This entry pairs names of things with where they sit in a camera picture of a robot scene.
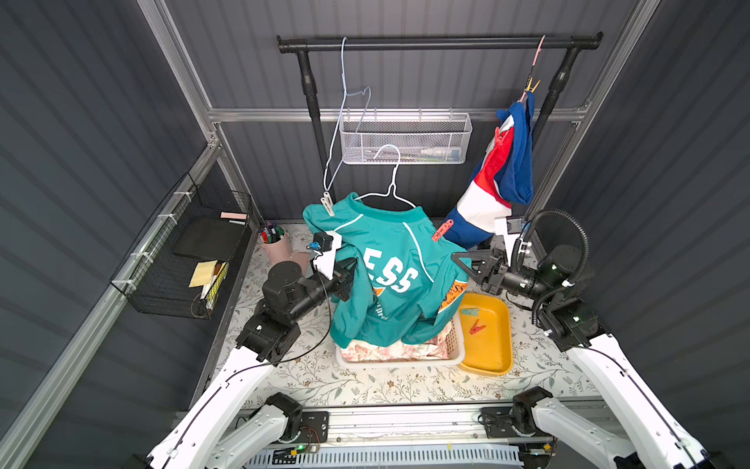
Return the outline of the green jacket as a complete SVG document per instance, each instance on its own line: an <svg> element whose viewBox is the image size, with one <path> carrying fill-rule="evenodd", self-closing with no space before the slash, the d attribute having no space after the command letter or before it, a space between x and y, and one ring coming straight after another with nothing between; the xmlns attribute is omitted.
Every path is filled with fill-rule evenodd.
<svg viewBox="0 0 750 469"><path fill-rule="evenodd" d="M452 321L468 287L452 259L463 249L434 240L437 229L421 207L384 210L350 193L331 210L307 206L303 218L312 233L341 240L337 260L357 261L351 296L333 316L331 336L340 348L354 341L419 345Z"/></svg>

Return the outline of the grey clothespin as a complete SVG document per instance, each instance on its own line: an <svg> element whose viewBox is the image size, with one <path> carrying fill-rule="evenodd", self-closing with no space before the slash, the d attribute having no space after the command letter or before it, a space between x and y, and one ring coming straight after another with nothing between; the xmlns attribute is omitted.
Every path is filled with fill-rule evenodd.
<svg viewBox="0 0 750 469"><path fill-rule="evenodd" d="M330 217L333 217L335 215L334 202L330 193L324 192L322 197L320 198L320 203Z"/></svg>

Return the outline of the pink printed jacket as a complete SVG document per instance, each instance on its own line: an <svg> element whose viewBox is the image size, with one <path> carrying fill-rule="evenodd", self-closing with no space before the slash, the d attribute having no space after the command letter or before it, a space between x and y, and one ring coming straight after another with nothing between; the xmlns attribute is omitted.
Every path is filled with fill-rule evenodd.
<svg viewBox="0 0 750 469"><path fill-rule="evenodd" d="M378 347L370 343L353 340L350 345L341 349L342 358L350 363L388 363L447 360L447 337L453 331L452 325L428 342L410 345L398 341L388 347Z"/></svg>

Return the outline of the blue hanger with green jacket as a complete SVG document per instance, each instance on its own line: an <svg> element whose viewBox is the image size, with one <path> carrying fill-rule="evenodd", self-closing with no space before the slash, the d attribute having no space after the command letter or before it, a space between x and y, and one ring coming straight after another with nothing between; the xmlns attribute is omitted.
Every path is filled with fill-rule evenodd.
<svg viewBox="0 0 750 469"><path fill-rule="evenodd" d="M388 188L386 189L385 193L365 193L364 195L359 195L357 197L357 200L364 200L367 199L367 197L380 197L380 199L394 199L396 201L399 201L401 203L405 203L411 208L415 208L416 205L411 202L408 199L405 199L404 197L401 197L398 194L398 184L396 183L396 178L398 178L398 170L400 169L400 166L402 165L402 152L400 151L400 148L393 145L393 144L386 144L380 147L375 156L373 156L374 159L379 158L381 154L385 150L393 150L396 153L396 162L394 163L394 167L391 172L391 179L388 185Z"/></svg>

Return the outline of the light blue wire hanger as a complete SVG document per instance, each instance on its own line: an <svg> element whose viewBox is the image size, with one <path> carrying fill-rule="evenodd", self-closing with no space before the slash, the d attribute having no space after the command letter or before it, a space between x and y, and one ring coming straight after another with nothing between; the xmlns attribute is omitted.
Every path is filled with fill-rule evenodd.
<svg viewBox="0 0 750 469"><path fill-rule="evenodd" d="M362 88L359 91L350 91L348 88L348 82L347 82L347 68L346 68L346 60L345 60L345 52L347 47L348 37L344 36L341 40L340 44L340 70L341 70L341 84L342 84L342 100L339 105L333 134L331 137L331 142L328 147L328 155L326 158L324 170L323 170L323 176L322 176L322 187L324 193L327 193L328 195L331 195L333 197L334 195L334 182L335 179L341 169L341 166L343 165L343 160L339 160L339 162L335 165L333 165L333 150L334 145L337 141L337 138L340 134L341 124L344 116L345 107L347 105L347 101L351 97L357 97L357 96L363 96L365 97L365 106L364 106L364 113L367 112L369 108L370 101L372 99L372 90L369 86L365 86L365 88Z"/></svg>

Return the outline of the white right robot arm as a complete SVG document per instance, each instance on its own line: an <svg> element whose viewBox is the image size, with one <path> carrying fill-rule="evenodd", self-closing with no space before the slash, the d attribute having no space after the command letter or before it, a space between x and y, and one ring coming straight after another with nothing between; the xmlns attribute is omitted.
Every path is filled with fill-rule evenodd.
<svg viewBox="0 0 750 469"><path fill-rule="evenodd" d="M525 250L539 222L562 219L574 227L580 246L561 245L535 269L523 265ZM560 209L543 209L529 218L501 217L485 236L507 236L512 247L477 248L453 255L453 261L487 293L513 293L531 300L531 321L593 382L625 431L618 437L567 408L540 386L513 398L513 429L530 438L546 433L599 468L730 468L720 451L708 451L660 402L604 330L595 312L580 299L588 281L589 236Z"/></svg>

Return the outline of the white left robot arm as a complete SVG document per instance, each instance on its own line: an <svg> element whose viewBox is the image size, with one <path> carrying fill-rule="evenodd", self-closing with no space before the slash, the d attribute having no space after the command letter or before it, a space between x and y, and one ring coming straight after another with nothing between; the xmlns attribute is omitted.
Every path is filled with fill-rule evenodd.
<svg viewBox="0 0 750 469"><path fill-rule="evenodd" d="M244 403L282 363L301 335L300 320L332 297L349 298L357 259L337 261L333 274L304 277L292 261L274 265L262 286L263 297L236 339L236 347L180 423L129 468L241 468L274 442L297 438L303 407L282 393L238 428L230 428Z"/></svg>

